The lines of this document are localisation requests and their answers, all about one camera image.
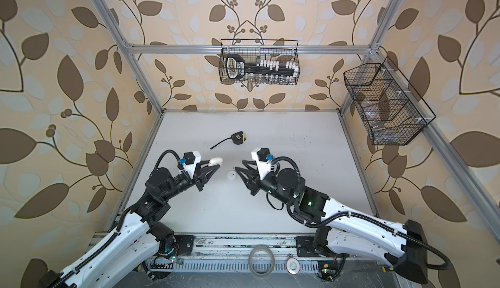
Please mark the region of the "white round earbud case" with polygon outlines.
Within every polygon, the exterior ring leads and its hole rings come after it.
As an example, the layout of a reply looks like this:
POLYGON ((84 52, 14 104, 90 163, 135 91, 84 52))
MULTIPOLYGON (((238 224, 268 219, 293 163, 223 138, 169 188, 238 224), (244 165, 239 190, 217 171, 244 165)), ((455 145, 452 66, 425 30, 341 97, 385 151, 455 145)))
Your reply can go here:
POLYGON ((230 180, 234 180, 237 178, 237 173, 234 170, 228 171, 227 172, 227 178, 230 180))

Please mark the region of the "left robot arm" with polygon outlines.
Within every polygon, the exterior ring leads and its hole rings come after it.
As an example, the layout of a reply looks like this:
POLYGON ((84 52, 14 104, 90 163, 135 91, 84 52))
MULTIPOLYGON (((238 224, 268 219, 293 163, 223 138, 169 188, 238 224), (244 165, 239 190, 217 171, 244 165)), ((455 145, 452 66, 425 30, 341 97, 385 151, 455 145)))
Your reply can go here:
POLYGON ((168 154, 176 159, 178 175, 156 163, 144 194, 124 210, 116 227, 61 272, 45 273, 38 287, 113 287, 173 240, 173 230, 161 222, 171 208, 169 201, 193 186, 203 190, 223 159, 203 160, 197 151, 179 156, 168 149, 159 160, 168 154))

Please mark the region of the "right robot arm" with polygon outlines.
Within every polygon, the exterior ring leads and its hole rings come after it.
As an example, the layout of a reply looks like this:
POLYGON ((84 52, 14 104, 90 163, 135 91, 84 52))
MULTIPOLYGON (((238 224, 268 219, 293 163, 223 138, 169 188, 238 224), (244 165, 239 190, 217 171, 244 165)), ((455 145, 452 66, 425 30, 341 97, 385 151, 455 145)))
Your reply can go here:
POLYGON ((418 284, 428 283, 428 271, 448 271, 450 259, 427 243, 422 226, 401 224, 359 212, 305 184, 298 165, 281 156, 263 162, 245 160, 235 169, 251 195, 263 191, 281 203, 291 219, 313 229, 317 255, 359 255, 370 258, 418 284))

